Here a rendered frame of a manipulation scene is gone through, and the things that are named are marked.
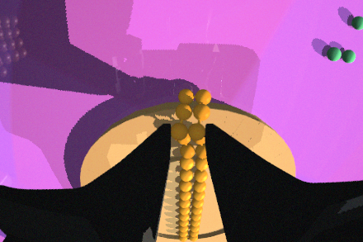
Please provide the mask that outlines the light orange round board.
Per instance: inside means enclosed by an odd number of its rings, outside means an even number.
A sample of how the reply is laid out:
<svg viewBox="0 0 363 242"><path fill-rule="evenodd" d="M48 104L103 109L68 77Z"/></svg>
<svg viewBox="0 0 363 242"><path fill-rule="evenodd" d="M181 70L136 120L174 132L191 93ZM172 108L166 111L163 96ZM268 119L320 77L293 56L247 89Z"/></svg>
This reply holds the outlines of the light orange round board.
<svg viewBox="0 0 363 242"><path fill-rule="evenodd" d="M131 115L125 116L120 121L113 123L106 129L102 136L96 139L96 143L88 151L83 159L80 169L80 186L85 186L105 173L107 169L120 162L131 153L136 146L152 135L163 123L181 122L176 116L176 107L181 102L165 102L159 105L136 110ZM257 153L267 162L276 165L277 168L296 175L294 155L285 140L277 135L264 120L262 121L252 113L245 112L235 106L224 103L209 102L209 115L201 120L201 125L214 123L228 135L233 136ZM156 242L182 242L178 239L179 226L179 183L181 182L181 143L172 138L171 164L169 164L166 192L162 205L161 220L158 225L158 241ZM212 185L209 166L205 169L208 173L205 181L204 205L202 205L201 224L196 241L187 239L184 242L228 242L225 240L224 226L220 218L215 189Z"/></svg>

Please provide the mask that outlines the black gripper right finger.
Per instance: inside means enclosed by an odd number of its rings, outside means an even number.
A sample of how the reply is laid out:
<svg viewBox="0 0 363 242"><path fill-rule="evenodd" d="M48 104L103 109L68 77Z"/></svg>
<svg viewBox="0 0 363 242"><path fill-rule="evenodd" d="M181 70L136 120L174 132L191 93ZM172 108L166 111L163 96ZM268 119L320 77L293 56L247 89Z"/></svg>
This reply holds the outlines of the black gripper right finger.
<svg viewBox="0 0 363 242"><path fill-rule="evenodd" d="M214 123L205 123L204 138L228 242L309 242L363 217L363 181L300 181Z"/></svg>

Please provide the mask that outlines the green sphere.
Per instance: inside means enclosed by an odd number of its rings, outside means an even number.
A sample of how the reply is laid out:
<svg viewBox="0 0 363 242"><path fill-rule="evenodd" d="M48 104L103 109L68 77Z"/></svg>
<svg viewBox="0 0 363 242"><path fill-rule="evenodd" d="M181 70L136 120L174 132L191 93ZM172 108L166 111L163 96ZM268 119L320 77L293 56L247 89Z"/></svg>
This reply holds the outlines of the green sphere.
<svg viewBox="0 0 363 242"><path fill-rule="evenodd" d="M354 29L363 30L363 17L358 17L358 16L354 17L351 26L353 26Z"/></svg>
<svg viewBox="0 0 363 242"><path fill-rule="evenodd" d="M341 58L341 51L337 49L336 46L331 47L331 49L327 50L327 59L337 62L337 60L340 58Z"/></svg>
<svg viewBox="0 0 363 242"><path fill-rule="evenodd" d="M344 50L342 53L342 60L346 63L352 63L356 59L356 54L354 54L353 50Z"/></svg>

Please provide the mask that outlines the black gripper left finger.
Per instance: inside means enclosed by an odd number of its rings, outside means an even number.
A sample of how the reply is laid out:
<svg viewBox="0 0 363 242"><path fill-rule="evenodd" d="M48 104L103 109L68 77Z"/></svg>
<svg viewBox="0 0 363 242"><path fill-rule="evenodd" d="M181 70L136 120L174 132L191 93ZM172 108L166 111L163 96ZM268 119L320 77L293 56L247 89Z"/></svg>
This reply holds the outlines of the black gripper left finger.
<svg viewBox="0 0 363 242"><path fill-rule="evenodd" d="M156 242L171 148L163 123L81 188L0 185L0 229L30 242Z"/></svg>

